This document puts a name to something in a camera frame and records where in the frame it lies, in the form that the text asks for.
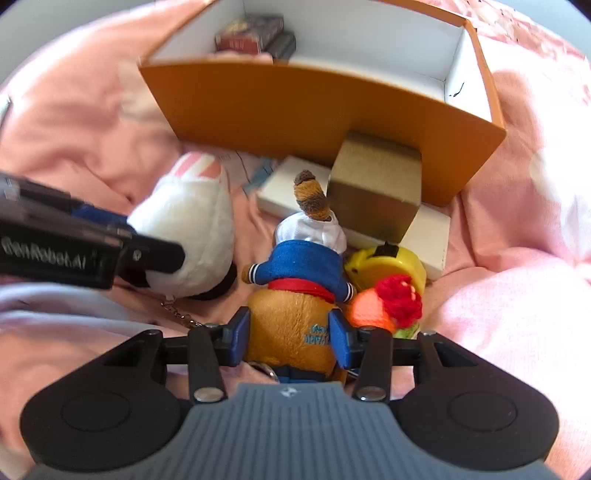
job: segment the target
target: brown plush figure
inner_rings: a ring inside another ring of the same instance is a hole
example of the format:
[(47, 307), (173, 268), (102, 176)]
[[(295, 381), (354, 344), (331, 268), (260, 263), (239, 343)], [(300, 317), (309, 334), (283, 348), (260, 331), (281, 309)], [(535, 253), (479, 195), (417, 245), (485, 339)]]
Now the brown plush figure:
[(283, 382), (325, 381), (335, 370), (328, 313), (355, 294), (345, 280), (345, 235), (316, 178), (294, 182), (302, 212), (279, 224), (267, 262), (245, 267), (242, 279), (267, 285), (249, 299), (251, 338), (246, 360), (271, 367)]

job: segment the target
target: white plush toy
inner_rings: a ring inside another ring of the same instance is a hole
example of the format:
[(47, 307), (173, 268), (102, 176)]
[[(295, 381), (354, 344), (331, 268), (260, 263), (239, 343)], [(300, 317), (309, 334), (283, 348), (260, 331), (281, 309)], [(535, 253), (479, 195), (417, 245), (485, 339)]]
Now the white plush toy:
[(138, 233), (177, 242), (185, 251), (183, 266), (175, 273), (146, 271), (152, 291), (206, 300), (232, 286), (236, 267), (228, 187), (228, 175), (216, 157), (189, 152), (131, 213), (128, 223)]

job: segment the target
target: red yarn hair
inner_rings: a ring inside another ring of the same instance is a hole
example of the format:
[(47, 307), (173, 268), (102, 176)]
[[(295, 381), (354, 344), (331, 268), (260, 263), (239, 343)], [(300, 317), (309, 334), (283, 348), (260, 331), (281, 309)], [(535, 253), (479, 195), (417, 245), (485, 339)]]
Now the red yarn hair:
[(375, 284), (388, 316), (398, 328), (408, 328), (423, 315), (423, 300), (409, 275), (392, 275)]

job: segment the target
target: red book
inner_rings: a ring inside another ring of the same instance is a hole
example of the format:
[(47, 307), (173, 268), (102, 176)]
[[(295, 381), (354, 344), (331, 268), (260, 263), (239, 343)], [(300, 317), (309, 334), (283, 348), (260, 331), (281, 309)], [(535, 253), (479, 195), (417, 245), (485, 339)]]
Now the red book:
[(283, 31), (283, 17), (247, 15), (234, 20), (216, 35), (217, 50), (257, 54)]

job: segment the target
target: metal chain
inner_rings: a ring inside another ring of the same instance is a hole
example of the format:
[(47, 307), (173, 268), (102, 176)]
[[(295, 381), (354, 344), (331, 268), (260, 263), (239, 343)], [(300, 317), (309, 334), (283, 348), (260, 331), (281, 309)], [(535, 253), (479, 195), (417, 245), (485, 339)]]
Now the metal chain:
[(195, 327), (203, 327), (204, 324), (194, 320), (188, 313), (182, 314), (179, 312), (178, 308), (174, 306), (174, 302), (176, 299), (172, 297), (171, 299), (165, 299), (160, 305), (164, 307), (164, 310), (173, 314), (173, 316), (183, 322), (183, 326), (186, 328), (195, 328)]

